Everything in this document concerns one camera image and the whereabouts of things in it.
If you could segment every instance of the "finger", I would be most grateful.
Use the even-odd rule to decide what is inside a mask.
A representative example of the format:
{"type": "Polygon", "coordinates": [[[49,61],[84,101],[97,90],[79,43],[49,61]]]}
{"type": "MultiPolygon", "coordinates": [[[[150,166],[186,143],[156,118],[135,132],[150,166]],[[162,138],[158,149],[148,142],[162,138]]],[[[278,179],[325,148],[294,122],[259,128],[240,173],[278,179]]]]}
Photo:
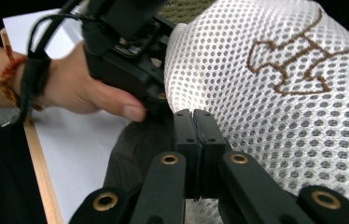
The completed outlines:
{"type": "Polygon", "coordinates": [[[130,93],[110,87],[98,80],[93,80],[90,99],[94,104],[110,114],[122,116],[132,121],[143,121],[147,110],[143,104],[130,93]]]}

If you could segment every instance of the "red string bracelet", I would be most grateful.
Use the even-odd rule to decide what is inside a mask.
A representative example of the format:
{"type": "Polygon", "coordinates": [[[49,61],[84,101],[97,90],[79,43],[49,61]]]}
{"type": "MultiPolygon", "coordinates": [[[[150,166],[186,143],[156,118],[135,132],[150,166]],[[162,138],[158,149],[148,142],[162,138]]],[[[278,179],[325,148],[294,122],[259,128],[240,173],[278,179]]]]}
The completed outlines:
{"type": "MultiPolygon", "coordinates": [[[[11,89],[10,81],[17,74],[17,68],[26,61],[27,57],[21,56],[17,59],[14,58],[6,29],[2,29],[0,31],[0,36],[2,37],[6,55],[9,58],[9,64],[6,66],[6,68],[3,70],[2,75],[0,76],[0,90],[2,91],[4,96],[6,96],[6,98],[12,101],[14,106],[20,107],[20,96],[11,89]]],[[[43,109],[43,106],[35,105],[34,109],[39,111],[43,109]]]]}

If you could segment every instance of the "perforated mesh material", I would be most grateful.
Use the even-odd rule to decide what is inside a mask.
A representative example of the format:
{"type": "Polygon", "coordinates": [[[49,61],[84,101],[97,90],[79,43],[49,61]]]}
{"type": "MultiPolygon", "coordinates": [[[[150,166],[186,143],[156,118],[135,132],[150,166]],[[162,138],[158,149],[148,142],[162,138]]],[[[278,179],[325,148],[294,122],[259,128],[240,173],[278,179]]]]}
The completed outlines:
{"type": "MultiPolygon", "coordinates": [[[[315,2],[218,0],[179,24],[165,65],[174,112],[215,115],[235,150],[294,194],[323,185],[349,199],[349,32],[315,2]]],[[[188,223],[221,223],[216,201],[188,223]]]]}

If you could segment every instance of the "brown embroidered logo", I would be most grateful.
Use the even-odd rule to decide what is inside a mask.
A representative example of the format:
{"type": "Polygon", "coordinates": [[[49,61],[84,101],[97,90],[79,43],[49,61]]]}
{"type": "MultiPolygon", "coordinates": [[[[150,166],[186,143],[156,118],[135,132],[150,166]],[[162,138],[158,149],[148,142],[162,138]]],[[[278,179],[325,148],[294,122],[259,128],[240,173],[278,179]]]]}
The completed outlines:
{"type": "Polygon", "coordinates": [[[247,58],[247,67],[248,69],[254,73],[258,74],[261,69],[266,68],[268,66],[274,68],[279,71],[283,76],[281,82],[274,86],[274,90],[283,95],[306,95],[306,94],[316,94],[330,91],[330,87],[328,86],[326,79],[320,75],[314,75],[314,69],[323,63],[324,61],[331,59],[334,56],[349,53],[349,49],[336,51],[334,53],[330,53],[327,50],[320,47],[316,42],[314,42],[311,38],[309,38],[306,33],[309,32],[312,28],[314,28],[323,18],[323,12],[319,9],[319,15],[317,19],[306,29],[304,29],[299,34],[293,36],[290,40],[281,45],[276,45],[272,40],[266,41],[256,41],[253,43],[247,58]],[[296,53],[293,50],[289,51],[292,48],[297,46],[296,53]],[[273,63],[271,61],[272,55],[284,55],[285,59],[280,63],[273,63]],[[260,56],[263,60],[257,61],[257,59],[253,56],[260,56]],[[297,60],[311,61],[309,66],[305,66],[302,68],[302,80],[303,81],[315,81],[318,84],[318,88],[312,89],[311,91],[284,91],[283,88],[290,80],[290,78],[294,78],[294,74],[291,74],[291,69],[288,69],[291,63],[294,63],[297,60]]]}

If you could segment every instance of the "white mesh bag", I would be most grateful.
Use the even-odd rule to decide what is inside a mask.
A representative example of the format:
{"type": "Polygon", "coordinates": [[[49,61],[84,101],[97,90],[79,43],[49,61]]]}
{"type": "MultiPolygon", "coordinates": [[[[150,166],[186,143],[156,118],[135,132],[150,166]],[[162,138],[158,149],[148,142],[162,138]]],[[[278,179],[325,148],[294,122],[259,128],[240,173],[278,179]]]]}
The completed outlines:
{"type": "MultiPolygon", "coordinates": [[[[218,0],[168,45],[174,112],[215,115],[234,150],[285,190],[349,199],[349,32],[306,0],[218,0]]],[[[213,200],[187,202],[187,223],[221,223],[213,200]]]]}

